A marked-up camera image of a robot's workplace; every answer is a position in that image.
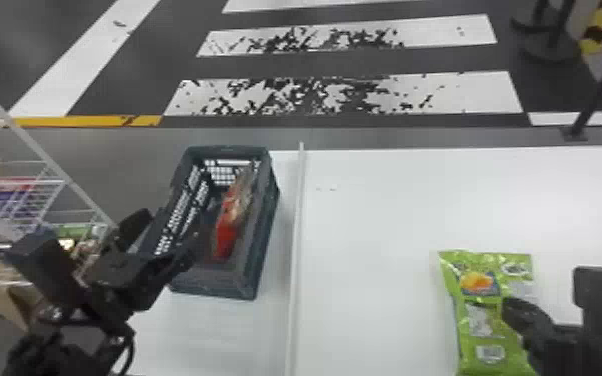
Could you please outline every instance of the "crosswalk stripe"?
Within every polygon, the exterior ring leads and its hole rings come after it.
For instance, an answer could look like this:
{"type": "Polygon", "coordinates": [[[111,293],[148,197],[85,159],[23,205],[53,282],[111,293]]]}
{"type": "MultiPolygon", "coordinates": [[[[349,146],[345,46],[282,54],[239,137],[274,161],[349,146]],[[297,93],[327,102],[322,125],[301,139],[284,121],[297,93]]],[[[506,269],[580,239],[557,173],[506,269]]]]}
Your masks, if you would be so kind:
{"type": "Polygon", "coordinates": [[[497,43],[485,14],[212,31],[198,56],[497,43]]]}
{"type": "Polygon", "coordinates": [[[9,113],[65,116],[160,0],[117,0],[9,113]]]}
{"type": "MultiPolygon", "coordinates": [[[[529,112],[530,123],[536,127],[572,125],[578,112],[529,112]]],[[[602,111],[596,111],[588,120],[589,126],[602,126],[602,111]]]]}
{"type": "Polygon", "coordinates": [[[166,116],[520,113],[508,72],[182,81],[166,116]]]}
{"type": "Polygon", "coordinates": [[[400,1],[402,0],[229,0],[229,2],[226,3],[226,6],[224,6],[223,12],[253,12],[290,8],[316,8],[334,5],[393,3],[400,1]]]}

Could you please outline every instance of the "plastic basket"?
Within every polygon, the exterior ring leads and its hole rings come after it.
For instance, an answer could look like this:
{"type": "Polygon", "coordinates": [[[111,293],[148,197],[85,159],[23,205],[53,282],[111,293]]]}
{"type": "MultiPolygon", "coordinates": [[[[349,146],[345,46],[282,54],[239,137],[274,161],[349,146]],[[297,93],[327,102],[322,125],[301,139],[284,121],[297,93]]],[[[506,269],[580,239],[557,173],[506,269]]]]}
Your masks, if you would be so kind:
{"type": "Polygon", "coordinates": [[[188,148],[175,170],[168,204],[159,209],[142,244],[154,254],[197,235],[196,263],[169,284],[174,292],[253,300],[266,257],[279,189],[265,148],[210,146],[188,148]],[[233,253],[214,261],[210,239],[223,194],[239,172],[254,162],[257,173],[252,202],[233,253]]]}

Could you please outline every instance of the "green snack bag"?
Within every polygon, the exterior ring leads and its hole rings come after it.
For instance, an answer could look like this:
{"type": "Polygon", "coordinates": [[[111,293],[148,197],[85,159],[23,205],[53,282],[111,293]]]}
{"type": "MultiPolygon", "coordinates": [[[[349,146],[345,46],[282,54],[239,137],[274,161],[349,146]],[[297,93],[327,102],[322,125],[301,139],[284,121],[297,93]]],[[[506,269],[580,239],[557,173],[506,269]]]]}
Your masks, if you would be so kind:
{"type": "Polygon", "coordinates": [[[457,324],[460,376],[534,376],[518,335],[501,318],[502,299],[533,302],[532,260],[516,253],[439,252],[457,324]]]}

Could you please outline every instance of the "white table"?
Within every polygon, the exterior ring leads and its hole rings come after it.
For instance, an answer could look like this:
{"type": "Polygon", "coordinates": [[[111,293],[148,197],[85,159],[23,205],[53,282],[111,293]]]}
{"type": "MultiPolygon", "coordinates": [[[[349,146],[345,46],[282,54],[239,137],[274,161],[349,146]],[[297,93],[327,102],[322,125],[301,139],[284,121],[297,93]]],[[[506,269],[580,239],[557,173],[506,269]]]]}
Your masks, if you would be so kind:
{"type": "Polygon", "coordinates": [[[454,375],[444,249],[532,253],[542,307],[579,322],[571,270],[602,265],[602,147],[313,151],[301,171],[272,155],[259,298],[165,292],[132,320],[133,374],[454,375]]]}
{"type": "Polygon", "coordinates": [[[542,307],[580,321],[571,270],[602,265],[602,147],[307,158],[290,374],[454,375],[438,250],[530,252],[542,307]]]}

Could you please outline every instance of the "cable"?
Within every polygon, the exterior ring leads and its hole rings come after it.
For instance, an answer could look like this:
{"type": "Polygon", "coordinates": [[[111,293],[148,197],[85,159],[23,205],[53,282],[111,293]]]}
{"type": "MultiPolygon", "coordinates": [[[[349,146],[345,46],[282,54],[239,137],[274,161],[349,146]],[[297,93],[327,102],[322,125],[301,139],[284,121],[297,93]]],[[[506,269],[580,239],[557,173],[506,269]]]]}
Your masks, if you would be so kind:
{"type": "Polygon", "coordinates": [[[126,363],[124,363],[121,371],[119,371],[119,376],[126,376],[126,372],[128,372],[128,369],[131,368],[131,364],[133,364],[133,358],[135,357],[135,340],[133,338],[131,338],[131,342],[129,342],[127,349],[128,356],[126,357],[126,363]]]}

